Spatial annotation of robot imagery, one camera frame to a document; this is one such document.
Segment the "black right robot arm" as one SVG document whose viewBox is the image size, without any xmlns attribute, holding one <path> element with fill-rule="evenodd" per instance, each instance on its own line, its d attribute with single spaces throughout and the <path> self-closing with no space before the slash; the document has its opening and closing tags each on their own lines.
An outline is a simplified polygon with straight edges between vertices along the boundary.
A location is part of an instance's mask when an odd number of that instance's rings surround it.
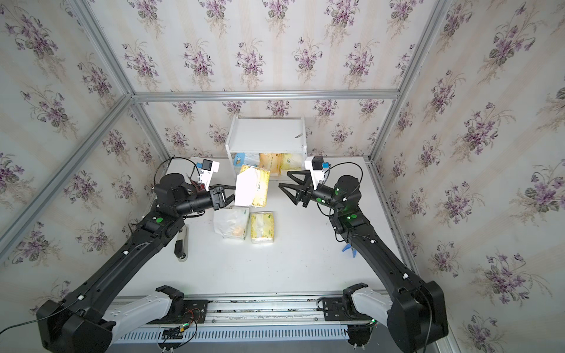
<svg viewBox="0 0 565 353">
<path fill-rule="evenodd" d="M 343 175 L 330 188 L 313 178 L 311 171 L 290 171 L 290 183 L 279 188 L 294 204 L 310 202 L 327 206 L 336 235 L 369 264 L 385 287 L 380 294 L 361 282 L 345 288 L 341 297 L 322 297 L 325 321 L 350 321 L 350 344 L 362 346 L 372 328 L 382 324 L 402 352 L 425 351 L 449 334 L 444 292 L 425 282 L 406 266 L 379 237 L 363 214 L 360 179 Z"/>
</svg>

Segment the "white green tissue pack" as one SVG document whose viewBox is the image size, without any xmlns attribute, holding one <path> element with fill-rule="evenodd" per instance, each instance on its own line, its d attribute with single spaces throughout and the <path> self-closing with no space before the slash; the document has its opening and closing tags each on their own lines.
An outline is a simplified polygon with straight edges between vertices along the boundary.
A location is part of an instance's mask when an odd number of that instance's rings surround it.
<svg viewBox="0 0 565 353">
<path fill-rule="evenodd" d="M 243 241 L 247 235 L 250 209 L 232 207 L 217 210 L 213 215 L 213 228 L 222 238 Z"/>
</svg>

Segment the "white yellow tissue pack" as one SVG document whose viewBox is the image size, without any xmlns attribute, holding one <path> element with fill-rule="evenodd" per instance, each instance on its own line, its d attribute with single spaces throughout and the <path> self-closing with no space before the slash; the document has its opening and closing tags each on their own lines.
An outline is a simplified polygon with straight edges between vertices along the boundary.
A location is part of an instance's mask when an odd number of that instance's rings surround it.
<svg viewBox="0 0 565 353">
<path fill-rule="evenodd" d="M 266 207 L 270 171 L 243 165 L 236 178 L 235 206 Z"/>
</svg>

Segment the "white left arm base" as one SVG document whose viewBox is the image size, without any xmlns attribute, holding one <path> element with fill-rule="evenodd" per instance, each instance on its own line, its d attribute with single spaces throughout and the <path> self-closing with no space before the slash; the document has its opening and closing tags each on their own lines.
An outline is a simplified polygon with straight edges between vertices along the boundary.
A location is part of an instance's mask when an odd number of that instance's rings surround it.
<svg viewBox="0 0 565 353">
<path fill-rule="evenodd" d="M 164 285 L 142 299 L 108 309 L 103 319 L 106 322 L 116 323 L 111 330 L 113 337 L 110 344 L 154 320 L 167 317 L 176 320 L 177 317 L 182 317 L 184 298 L 185 294 L 182 291 Z"/>
</svg>

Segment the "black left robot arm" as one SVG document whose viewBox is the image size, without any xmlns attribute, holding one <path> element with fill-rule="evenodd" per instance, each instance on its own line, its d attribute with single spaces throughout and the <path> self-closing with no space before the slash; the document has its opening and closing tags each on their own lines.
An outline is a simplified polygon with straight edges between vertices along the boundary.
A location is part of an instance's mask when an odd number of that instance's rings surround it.
<svg viewBox="0 0 565 353">
<path fill-rule="evenodd" d="M 48 300 L 36 313 L 41 343 L 50 352 L 105 352 L 135 329 L 160 319 L 185 316 L 184 294 L 168 285 L 113 312 L 110 305 L 139 270 L 185 226 L 187 216 L 220 210 L 234 201 L 233 186 L 201 190 L 172 173 L 154 187 L 150 211 L 127 242 L 95 274 L 59 302 Z"/>
</svg>

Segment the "orange tissue pack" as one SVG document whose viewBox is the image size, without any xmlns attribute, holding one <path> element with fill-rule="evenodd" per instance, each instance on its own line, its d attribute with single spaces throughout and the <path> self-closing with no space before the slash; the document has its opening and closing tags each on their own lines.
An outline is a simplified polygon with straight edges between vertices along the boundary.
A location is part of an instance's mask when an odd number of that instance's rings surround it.
<svg viewBox="0 0 565 353">
<path fill-rule="evenodd" d="M 272 177 L 280 175 L 281 163 L 283 154 L 278 153 L 261 153 L 259 154 L 259 164 L 260 169 L 267 170 Z"/>
</svg>

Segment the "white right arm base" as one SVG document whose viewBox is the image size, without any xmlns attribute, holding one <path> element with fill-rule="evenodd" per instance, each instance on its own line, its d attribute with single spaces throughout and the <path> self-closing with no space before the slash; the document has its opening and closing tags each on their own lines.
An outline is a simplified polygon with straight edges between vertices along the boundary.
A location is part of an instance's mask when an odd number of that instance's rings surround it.
<svg viewBox="0 0 565 353">
<path fill-rule="evenodd" d="M 351 319 L 361 320 L 361 316 L 369 316 L 388 327 L 388 312 L 392 307 L 389 295 L 379 294 L 362 282 L 343 290 L 342 303 Z"/>
</svg>

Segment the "yellow floral tissue pack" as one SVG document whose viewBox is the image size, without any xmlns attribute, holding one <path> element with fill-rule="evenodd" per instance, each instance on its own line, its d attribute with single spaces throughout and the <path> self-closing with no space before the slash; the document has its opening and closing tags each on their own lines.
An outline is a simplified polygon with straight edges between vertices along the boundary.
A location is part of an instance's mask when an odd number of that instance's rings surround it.
<svg viewBox="0 0 565 353">
<path fill-rule="evenodd" d="M 250 221 L 250 238 L 253 244 L 270 244 L 275 241 L 274 213 L 252 213 Z"/>
</svg>

